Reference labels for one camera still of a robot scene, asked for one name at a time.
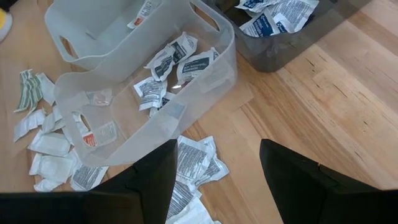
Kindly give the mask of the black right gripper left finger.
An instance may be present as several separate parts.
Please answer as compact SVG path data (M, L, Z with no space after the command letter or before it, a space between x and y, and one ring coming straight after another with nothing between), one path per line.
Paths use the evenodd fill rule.
M93 188L91 224L165 224L177 172L171 139Z

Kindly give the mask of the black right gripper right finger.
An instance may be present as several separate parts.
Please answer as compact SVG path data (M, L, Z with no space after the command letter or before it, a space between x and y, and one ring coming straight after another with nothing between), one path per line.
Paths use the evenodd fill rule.
M259 152L262 169L284 224L318 224L327 190L338 182L313 161L270 139Z

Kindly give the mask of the red and white packet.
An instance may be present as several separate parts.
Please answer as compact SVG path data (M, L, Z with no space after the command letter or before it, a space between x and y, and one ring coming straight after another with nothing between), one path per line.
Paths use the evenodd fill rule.
M84 142L91 147L100 147L117 140L118 132L114 121L83 135Z
M88 100L94 106L108 106L113 98L112 89L86 92Z
M130 29L135 29L139 26L146 18L150 16L162 3L162 0L145 0L141 9L137 13L136 18L131 21L127 26Z

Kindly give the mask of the long green printed packet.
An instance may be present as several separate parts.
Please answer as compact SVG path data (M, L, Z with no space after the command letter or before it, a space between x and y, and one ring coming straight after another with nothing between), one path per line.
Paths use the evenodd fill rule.
M24 70L20 73L21 95L15 113L29 110L31 114L43 98L40 80L37 75L32 74L32 69Z

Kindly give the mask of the clear plastic bin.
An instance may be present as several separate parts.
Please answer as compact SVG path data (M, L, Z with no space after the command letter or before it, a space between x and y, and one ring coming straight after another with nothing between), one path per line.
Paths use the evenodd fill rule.
M139 96L133 86L150 76L144 66L166 45L137 67L113 66L110 70L96 67L58 78L55 101L82 163L98 167L138 161L168 140L179 137L234 86L237 66L232 25L202 0L195 0L190 6L192 15L166 45L186 32L198 39L198 52L214 47L219 56L151 118L148 111L139 111ZM91 105L86 92L104 89L112 89L111 103ZM171 116L173 104L177 103L185 106L179 119ZM117 140L100 147L84 142L84 134L110 121L116 125Z

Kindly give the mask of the long white paper packet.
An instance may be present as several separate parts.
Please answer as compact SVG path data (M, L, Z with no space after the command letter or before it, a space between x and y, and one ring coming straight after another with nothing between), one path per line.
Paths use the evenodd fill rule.
M42 92L43 99L50 105L53 106L55 103L54 89L55 84L46 76L45 73L38 73L36 77L39 79L40 89Z
M42 154L65 157L70 150L70 143L62 134L39 131L27 148Z
M15 126L13 141L17 142L29 131L38 128L43 124L45 117L46 112L43 108L32 112L30 115L27 115Z
M67 157L57 157L36 153L29 175L39 175L43 179L65 183L70 177L75 161Z

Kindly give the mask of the small white crumpled packet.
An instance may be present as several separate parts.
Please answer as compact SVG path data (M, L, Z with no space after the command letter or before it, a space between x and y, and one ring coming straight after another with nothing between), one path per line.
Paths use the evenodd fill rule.
M39 183L34 185L34 190L36 192L51 192L56 189L62 182L56 182L49 179L42 179Z

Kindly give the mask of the dark brown plastic bin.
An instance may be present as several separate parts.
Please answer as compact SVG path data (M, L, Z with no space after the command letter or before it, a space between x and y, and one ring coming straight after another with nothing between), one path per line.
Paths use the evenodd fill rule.
M202 0L225 17L235 31L237 51L259 72L275 72L372 0L320 0L304 27L294 34L250 37L239 26L250 20L239 0Z

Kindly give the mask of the grey plastic bin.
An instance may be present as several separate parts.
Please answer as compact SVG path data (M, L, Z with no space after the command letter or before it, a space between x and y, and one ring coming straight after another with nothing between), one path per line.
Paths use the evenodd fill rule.
M64 61L87 70L137 67L188 20L195 0L153 0L157 7L131 29L146 0L54 0L45 25Z

